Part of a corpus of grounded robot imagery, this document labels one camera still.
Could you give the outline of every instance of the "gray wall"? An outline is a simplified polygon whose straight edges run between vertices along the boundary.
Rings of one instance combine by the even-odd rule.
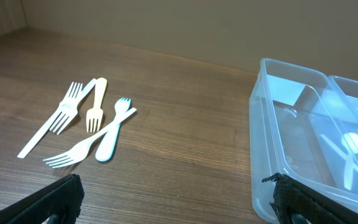
[[[24,0],[31,27],[259,70],[263,57],[358,79],[356,0]]]

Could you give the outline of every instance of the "table top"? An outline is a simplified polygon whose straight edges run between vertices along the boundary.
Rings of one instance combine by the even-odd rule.
[[[121,97],[137,114],[121,126],[113,159],[99,142],[62,169],[42,159],[91,136],[94,93],[60,135],[47,133],[16,156],[55,111],[71,82],[108,81],[102,109]],[[0,210],[70,173],[85,198],[77,223],[264,223],[252,207],[249,97],[252,72],[39,30],[0,40]]]

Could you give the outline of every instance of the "fork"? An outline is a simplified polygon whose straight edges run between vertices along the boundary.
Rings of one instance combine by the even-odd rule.
[[[49,127],[56,120],[57,116],[62,112],[62,105],[67,102],[70,96],[78,94],[79,87],[82,87],[82,84],[76,82],[71,83],[65,97],[59,103],[59,107],[56,109],[53,115],[51,115],[51,117],[44,123],[44,125],[42,125],[42,127],[36,132],[36,134],[30,139],[30,141],[24,146],[19,155],[17,155],[18,158],[25,158],[25,156],[28,155],[28,153],[34,148],[34,146],[41,140],[42,136],[45,135]]]
[[[59,129],[56,134],[60,134],[68,124],[75,118],[78,114],[77,106],[81,102],[81,100],[92,90],[93,86],[96,83],[96,79],[92,79],[81,91],[82,84],[79,86],[79,91],[74,92],[74,94],[70,95],[64,102],[61,102],[62,113],[60,113],[59,117],[53,122],[49,131],[53,133]]]
[[[47,164],[51,166],[52,168],[60,168],[65,166],[70,166],[72,164],[75,164],[77,162],[81,162],[86,158],[88,155],[90,148],[92,146],[92,143],[94,143],[97,138],[104,135],[106,132],[108,132],[112,127],[115,127],[117,124],[124,121],[126,118],[128,118],[131,114],[135,113],[136,109],[131,108],[126,113],[116,116],[114,120],[106,125],[102,130],[97,132],[96,134],[92,135],[91,137],[84,139],[77,143],[74,147],[72,147],[69,151],[64,152],[62,154],[59,154],[57,156],[53,156],[48,159],[44,159],[44,161],[48,161]]]
[[[86,112],[86,132],[99,131],[102,123],[103,110],[101,109],[104,92],[106,91],[107,80],[98,78],[94,88],[93,108]]]
[[[130,98],[123,97],[117,100],[116,104],[114,105],[114,109],[116,110],[116,116],[119,116],[120,114],[124,114],[129,109],[130,106],[131,106]],[[112,127],[110,131],[108,131],[104,135],[102,141],[100,142],[98,150],[94,155],[99,162],[106,162],[111,158],[114,152],[114,148],[116,147],[120,126],[121,124],[117,124],[115,127]]]

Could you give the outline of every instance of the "clear plastic bin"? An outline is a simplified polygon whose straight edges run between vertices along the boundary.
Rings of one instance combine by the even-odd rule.
[[[264,220],[278,223],[275,184],[262,183],[276,172],[358,213],[358,101],[338,89],[319,71],[262,59],[249,118],[252,203]]]

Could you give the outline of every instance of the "cutlery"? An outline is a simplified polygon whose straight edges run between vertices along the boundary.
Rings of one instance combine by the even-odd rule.
[[[131,108],[126,113],[124,113],[120,116],[116,116],[111,123],[109,123],[107,126],[102,128],[102,130],[100,130],[93,136],[80,141],[74,147],[72,147],[69,151],[59,154],[57,156],[53,156],[48,159],[44,159],[44,161],[48,161],[47,164],[49,166],[51,166],[52,168],[65,167],[65,166],[75,164],[77,162],[81,162],[82,160],[84,160],[86,158],[86,156],[89,153],[90,147],[92,146],[92,143],[94,143],[94,141],[97,140],[97,138],[104,135],[111,128],[115,127],[117,124],[124,121],[131,114],[135,113],[135,111],[136,111],[135,108]]]
[[[130,106],[131,106],[130,98],[123,97],[119,99],[114,105],[114,109],[116,110],[116,116],[120,116],[121,114],[124,114],[129,109]],[[120,126],[121,123],[115,125],[106,133],[106,135],[104,135],[102,141],[100,142],[98,150],[96,151],[95,154],[95,158],[99,162],[106,162],[111,158],[114,152],[114,148],[116,147],[116,141],[118,138]]]
[[[107,80],[105,78],[98,78],[96,81],[94,91],[93,108],[86,112],[86,132],[99,131],[102,123],[103,110],[101,109],[104,92],[106,91]]]
[[[82,83],[76,83],[76,82],[71,83],[65,97],[60,102],[59,107],[51,115],[51,117],[44,123],[44,125],[42,125],[42,127],[36,132],[36,134],[30,139],[30,141],[24,146],[24,148],[21,150],[19,155],[17,155],[18,158],[23,159],[25,158],[26,155],[28,155],[28,153],[40,141],[42,136],[44,136],[45,133],[48,131],[49,127],[56,120],[57,116],[62,112],[62,105],[67,103],[67,101],[70,101],[73,95],[77,95],[81,87],[82,87]]]
[[[96,83],[96,79],[92,79],[77,97],[71,97],[67,99],[64,102],[64,104],[62,104],[62,113],[51,125],[49,131],[52,131],[54,133],[58,128],[60,128],[59,131],[56,133],[56,134],[60,134],[66,128],[66,126],[70,124],[70,122],[78,114],[78,110],[77,110],[78,104],[92,90],[95,83]]]

